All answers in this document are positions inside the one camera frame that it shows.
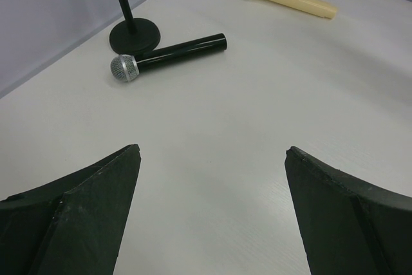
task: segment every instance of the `white table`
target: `white table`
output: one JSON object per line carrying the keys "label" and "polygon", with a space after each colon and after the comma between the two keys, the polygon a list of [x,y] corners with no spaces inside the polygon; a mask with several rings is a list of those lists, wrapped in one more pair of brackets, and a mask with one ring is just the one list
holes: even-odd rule
{"label": "white table", "polygon": [[109,27],[0,100],[0,199],[127,144],[142,167],[115,274],[310,273],[285,151],[412,196],[412,4],[327,0],[333,21],[258,0],[148,0],[160,46],[225,53],[112,78]]}

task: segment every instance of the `black pole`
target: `black pole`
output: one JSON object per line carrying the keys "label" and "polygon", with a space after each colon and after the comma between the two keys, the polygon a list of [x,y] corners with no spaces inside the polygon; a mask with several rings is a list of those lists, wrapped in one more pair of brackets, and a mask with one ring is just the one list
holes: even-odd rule
{"label": "black pole", "polygon": [[147,19],[135,19],[128,0],[118,0],[124,21],[110,33],[110,46],[118,54],[136,55],[156,48],[160,42],[157,26]]}

